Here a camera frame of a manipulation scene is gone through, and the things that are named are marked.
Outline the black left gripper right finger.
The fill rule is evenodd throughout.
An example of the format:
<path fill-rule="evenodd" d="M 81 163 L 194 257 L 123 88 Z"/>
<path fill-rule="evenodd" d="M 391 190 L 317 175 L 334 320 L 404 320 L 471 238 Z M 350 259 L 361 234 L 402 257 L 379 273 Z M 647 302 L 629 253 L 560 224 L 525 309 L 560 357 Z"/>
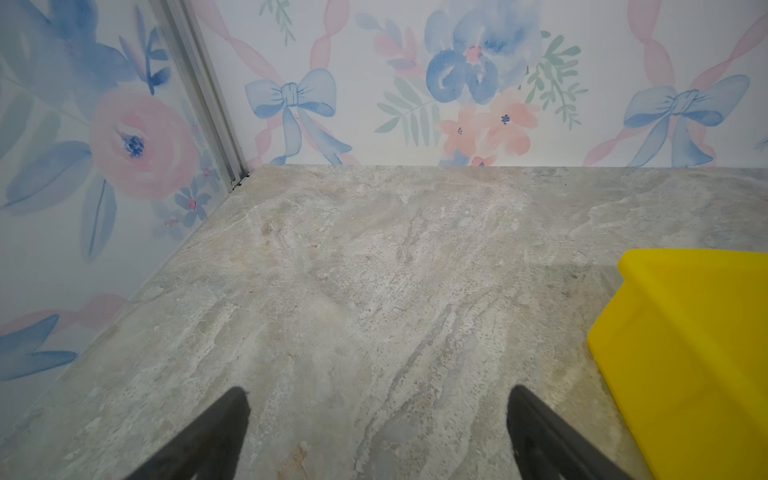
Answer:
<path fill-rule="evenodd" d="M 506 427 L 523 479 L 630 480 L 525 386 L 512 388 Z"/>

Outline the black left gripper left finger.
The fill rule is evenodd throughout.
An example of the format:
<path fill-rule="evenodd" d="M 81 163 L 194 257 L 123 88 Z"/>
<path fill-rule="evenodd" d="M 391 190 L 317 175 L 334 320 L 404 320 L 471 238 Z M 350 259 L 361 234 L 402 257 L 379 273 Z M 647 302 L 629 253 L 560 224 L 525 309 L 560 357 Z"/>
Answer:
<path fill-rule="evenodd" d="M 130 479 L 232 479 L 251 409 L 235 386 L 133 471 Z"/>

